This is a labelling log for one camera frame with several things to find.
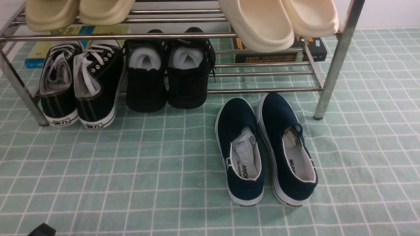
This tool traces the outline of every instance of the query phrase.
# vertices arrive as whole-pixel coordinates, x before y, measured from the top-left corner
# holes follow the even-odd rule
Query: canvas shoe
[[[73,60],[82,51],[78,41],[58,41],[47,53],[39,80],[39,97],[45,117],[53,126],[67,126],[78,119]]]
[[[80,121],[89,129],[109,126],[117,111],[125,76],[123,51],[117,40],[95,40],[74,59],[74,94]]]
[[[288,206],[302,206],[318,184],[302,126],[288,102],[277,93],[261,99],[257,120],[271,157],[275,196]]]
[[[216,139],[228,193],[234,203],[243,207],[256,205],[264,195],[265,169],[257,129],[254,111],[242,98],[229,100],[216,118]]]
[[[158,29],[149,33],[162,33]],[[166,105],[165,71],[169,47],[166,41],[127,40],[127,106],[137,112],[155,112]]]
[[[186,33],[202,33],[197,27]],[[200,107],[207,98],[207,81],[214,69],[216,55],[209,39],[170,41],[168,103],[180,109]]]

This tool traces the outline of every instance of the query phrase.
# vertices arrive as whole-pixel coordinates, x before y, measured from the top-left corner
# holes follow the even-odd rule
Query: blue canvas shoe
[[[242,98],[229,100],[215,124],[229,196],[243,207],[256,205],[264,194],[265,169],[257,129],[254,111]]]
[[[291,207],[302,206],[318,184],[302,126],[288,102],[277,93],[261,99],[257,120],[271,157],[277,199]]]

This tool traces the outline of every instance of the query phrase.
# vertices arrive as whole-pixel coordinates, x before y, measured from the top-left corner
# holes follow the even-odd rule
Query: book
[[[60,34],[127,34],[130,32],[129,26],[70,26],[60,29]],[[83,48],[87,49],[90,46],[91,40],[80,40]],[[118,41],[120,45],[124,44],[124,40]],[[37,42],[25,60],[27,68],[42,68],[44,66],[45,58],[50,50],[53,41]]]

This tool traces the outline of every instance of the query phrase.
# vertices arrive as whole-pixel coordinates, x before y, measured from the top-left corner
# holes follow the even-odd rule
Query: shoe rack
[[[148,0],[148,2],[161,2],[161,0]],[[328,103],[330,101],[334,86],[340,74],[341,67],[347,54],[350,42],[353,37],[357,21],[359,20],[365,0],[351,0],[347,11],[346,20],[336,33],[338,44],[331,61],[328,74],[323,80],[317,70],[311,53],[308,50],[305,40],[302,39],[299,47],[289,48],[286,51],[296,52],[297,60],[295,62],[275,62],[275,63],[233,63],[219,64],[216,68],[235,68],[235,67],[261,67],[261,66],[307,66],[309,70],[304,71],[281,71],[281,72],[239,72],[239,73],[216,73],[216,77],[238,77],[238,76],[295,76],[312,75],[315,84],[314,87],[290,87],[290,88],[269,88],[269,89],[210,89],[209,94],[241,94],[241,93],[267,93],[267,92],[313,92],[320,93],[320,98],[315,109],[314,119],[323,119]],[[4,51],[7,42],[32,42],[32,41],[59,41],[59,40],[80,40],[80,39],[180,39],[180,38],[235,38],[236,34],[231,32],[221,33],[194,33],[194,34],[95,34],[95,35],[59,35],[58,32],[52,32],[52,35],[14,35],[20,26],[26,25],[24,4],[15,12],[13,17],[0,28],[0,69],[16,90],[22,101],[25,103],[31,114],[35,117],[40,126],[47,126],[48,122],[43,112],[38,106],[39,88],[30,92],[20,76],[16,72],[7,55],[10,52]],[[224,16],[209,16],[209,14],[221,14],[220,9],[176,9],[176,10],[135,10],[133,9],[129,17],[123,22],[125,24],[145,24],[145,23],[203,23],[203,22],[226,22]],[[155,18],[142,18],[144,15],[155,15]],[[180,15],[178,18],[165,17],[167,15]],[[219,50],[221,53],[249,53],[246,50]],[[303,54],[306,53],[308,62],[302,61]]]

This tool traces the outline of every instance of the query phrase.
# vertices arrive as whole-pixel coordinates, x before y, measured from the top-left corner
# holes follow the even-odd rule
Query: green checkered mat
[[[331,61],[336,40],[324,42]],[[13,62],[30,89],[41,74],[23,66],[33,45],[26,43]],[[230,48],[228,39],[213,45]],[[239,95],[209,95],[198,109],[166,106],[152,114],[132,112],[121,99],[106,129],[41,128],[1,77],[0,236],[26,235],[42,222],[59,236],[419,235],[419,45],[419,29],[357,30],[324,120],[312,118],[317,93],[284,94],[319,176],[299,209],[277,201],[270,171],[257,207],[231,203],[214,122],[222,104]],[[328,67],[320,64],[322,75]],[[309,76],[209,80],[210,89],[272,86],[314,82]],[[240,96],[254,108],[261,98]]]

